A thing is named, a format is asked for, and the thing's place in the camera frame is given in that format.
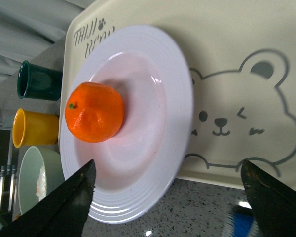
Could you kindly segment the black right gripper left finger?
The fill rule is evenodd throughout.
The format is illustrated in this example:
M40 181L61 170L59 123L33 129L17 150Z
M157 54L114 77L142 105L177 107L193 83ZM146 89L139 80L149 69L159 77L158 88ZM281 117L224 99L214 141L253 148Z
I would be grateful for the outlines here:
M90 160L17 220L0 237L80 237L93 199L96 178Z

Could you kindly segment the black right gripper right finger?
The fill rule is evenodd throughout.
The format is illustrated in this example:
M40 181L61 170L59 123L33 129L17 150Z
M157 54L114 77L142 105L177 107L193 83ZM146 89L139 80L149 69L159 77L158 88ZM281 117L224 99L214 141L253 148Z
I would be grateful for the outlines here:
M248 160L241 179L247 201L264 237L296 237L296 191Z

